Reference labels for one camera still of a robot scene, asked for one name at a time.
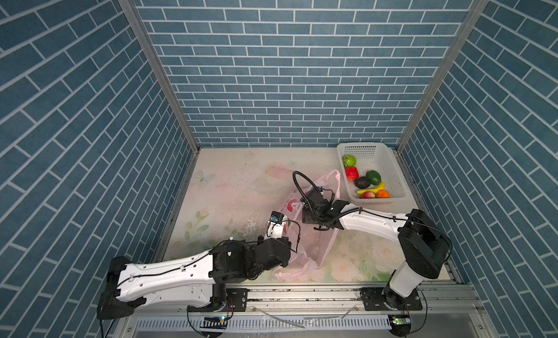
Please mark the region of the red apple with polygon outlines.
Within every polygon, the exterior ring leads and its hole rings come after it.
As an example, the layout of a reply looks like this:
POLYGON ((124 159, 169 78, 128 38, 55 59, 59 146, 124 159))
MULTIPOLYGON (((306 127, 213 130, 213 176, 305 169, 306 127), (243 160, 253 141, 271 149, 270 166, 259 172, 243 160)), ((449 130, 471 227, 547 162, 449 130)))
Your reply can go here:
POLYGON ((346 167, 345 168, 345 175, 348 182, 354 182, 360 177, 360 173, 357 167, 346 167))

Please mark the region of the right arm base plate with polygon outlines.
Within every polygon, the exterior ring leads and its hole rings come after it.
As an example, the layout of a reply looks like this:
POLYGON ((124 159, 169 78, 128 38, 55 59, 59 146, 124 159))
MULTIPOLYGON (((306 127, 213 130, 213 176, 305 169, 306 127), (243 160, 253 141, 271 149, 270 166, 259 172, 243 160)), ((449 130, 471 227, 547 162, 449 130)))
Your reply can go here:
POLYGON ((366 311, 423 310, 417 289, 414 289, 408 297, 402 297, 389 286, 383 289, 379 287, 365 287, 360 290, 360 298, 363 300, 366 311))

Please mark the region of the dark green lime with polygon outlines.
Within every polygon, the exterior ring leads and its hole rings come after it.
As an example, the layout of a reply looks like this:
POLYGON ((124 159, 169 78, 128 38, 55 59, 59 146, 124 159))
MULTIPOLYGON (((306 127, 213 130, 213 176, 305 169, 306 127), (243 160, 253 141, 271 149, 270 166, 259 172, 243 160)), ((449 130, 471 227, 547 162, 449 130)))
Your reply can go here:
POLYGON ((376 170, 366 172, 366 177, 371 181, 372 186, 377 186, 382 182, 382 176, 376 170))

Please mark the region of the pink plastic bag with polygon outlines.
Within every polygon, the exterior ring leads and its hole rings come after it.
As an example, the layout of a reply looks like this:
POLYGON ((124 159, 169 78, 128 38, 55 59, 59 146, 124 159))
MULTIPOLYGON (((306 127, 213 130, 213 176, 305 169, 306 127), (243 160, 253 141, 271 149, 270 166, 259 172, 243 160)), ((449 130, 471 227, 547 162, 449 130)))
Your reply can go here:
POLYGON ((289 283, 321 282, 326 278, 325 260, 334 246, 337 229, 318 231, 318 226, 303 222, 302 194, 295 188, 279 212, 289 219, 283 235, 289 238, 292 252, 289 265, 272 270, 274 277, 289 283))

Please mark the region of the yellow banana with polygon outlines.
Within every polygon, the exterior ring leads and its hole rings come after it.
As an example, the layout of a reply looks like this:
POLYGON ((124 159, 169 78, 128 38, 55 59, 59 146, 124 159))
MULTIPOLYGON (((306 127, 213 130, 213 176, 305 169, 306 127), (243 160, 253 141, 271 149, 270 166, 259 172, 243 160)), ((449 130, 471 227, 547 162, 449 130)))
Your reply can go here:
POLYGON ((364 193, 367 193, 367 192, 372 192, 372 193, 376 194, 378 191, 384 190, 385 187, 386 187, 385 183, 380 183, 379 185, 377 185, 374 188, 366 188, 366 189, 358 190, 357 194, 360 195, 360 196, 363 195, 364 193))

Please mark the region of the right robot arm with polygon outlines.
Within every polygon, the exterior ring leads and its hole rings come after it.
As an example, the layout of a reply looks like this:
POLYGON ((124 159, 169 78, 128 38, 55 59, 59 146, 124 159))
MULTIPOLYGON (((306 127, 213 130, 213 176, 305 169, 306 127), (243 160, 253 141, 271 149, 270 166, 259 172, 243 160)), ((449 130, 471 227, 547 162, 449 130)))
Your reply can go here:
POLYGON ((424 280, 438 278, 453 251, 450 238, 421 210, 408 214, 367 210, 347 201, 326 199, 319 188, 303 194, 300 201, 303 222, 314 224, 315 230, 356 230, 400 244, 405 260, 382 290, 382 300, 392 310, 409 309, 418 303, 416 288, 424 280))

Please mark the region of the orange tangerine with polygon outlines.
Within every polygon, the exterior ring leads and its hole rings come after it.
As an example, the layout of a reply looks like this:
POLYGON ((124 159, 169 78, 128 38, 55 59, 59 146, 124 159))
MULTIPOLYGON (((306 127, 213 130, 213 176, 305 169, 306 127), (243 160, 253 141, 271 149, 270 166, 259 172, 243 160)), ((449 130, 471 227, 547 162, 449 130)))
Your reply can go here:
POLYGON ((389 191, 386 190, 380 190, 376 192, 376 198, 390 198, 391 195, 389 193, 389 191))

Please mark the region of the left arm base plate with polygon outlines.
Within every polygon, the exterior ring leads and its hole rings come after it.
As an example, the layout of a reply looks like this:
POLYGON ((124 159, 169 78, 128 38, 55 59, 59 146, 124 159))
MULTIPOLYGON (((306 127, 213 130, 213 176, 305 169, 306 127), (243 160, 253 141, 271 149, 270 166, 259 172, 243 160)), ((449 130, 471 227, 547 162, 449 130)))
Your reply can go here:
POLYGON ((209 303, 206 305, 187 306, 187 312, 245 312, 248 290, 244 288, 227 289, 224 284, 214 285, 209 303))

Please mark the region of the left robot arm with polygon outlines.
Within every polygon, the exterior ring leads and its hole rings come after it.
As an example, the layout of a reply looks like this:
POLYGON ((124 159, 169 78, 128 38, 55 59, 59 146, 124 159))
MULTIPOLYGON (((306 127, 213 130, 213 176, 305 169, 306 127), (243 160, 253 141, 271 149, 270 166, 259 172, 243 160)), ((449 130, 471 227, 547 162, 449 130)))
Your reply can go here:
POLYGON ((291 242, 286 237, 226 240, 197 255, 151 264, 115 257, 97 304, 97 318, 121 319, 139 307, 176 303, 217 311, 226 303, 228 284, 255 280, 265 271, 286 267, 290 258, 291 242))

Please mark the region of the white perforated plastic basket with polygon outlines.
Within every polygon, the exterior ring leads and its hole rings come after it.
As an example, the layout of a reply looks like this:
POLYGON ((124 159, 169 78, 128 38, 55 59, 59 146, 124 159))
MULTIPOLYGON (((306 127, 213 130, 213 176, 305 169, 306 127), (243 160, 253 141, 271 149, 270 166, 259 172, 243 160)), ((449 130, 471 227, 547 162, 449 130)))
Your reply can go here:
POLYGON ((351 201, 400 202, 411 195, 393 150, 385 144, 339 144, 337 154, 351 201))

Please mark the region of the dark avocado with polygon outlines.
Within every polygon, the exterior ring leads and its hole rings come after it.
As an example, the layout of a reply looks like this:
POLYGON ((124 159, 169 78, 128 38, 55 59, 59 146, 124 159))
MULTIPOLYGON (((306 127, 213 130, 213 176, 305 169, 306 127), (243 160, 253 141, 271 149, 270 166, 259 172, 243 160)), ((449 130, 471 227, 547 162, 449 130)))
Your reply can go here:
POLYGON ((371 181, 366 176, 355 179, 353 183, 358 189, 366 189, 371 186, 371 181))

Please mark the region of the light green bumpy fruit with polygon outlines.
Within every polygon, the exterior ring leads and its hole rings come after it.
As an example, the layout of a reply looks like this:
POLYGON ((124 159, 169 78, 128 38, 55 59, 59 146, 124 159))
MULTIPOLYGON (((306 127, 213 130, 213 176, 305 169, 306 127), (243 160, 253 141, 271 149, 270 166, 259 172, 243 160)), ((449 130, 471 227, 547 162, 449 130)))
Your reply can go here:
POLYGON ((345 168, 355 167, 357 164, 357 159, 353 155, 344 155, 341 157, 341 162, 345 168))

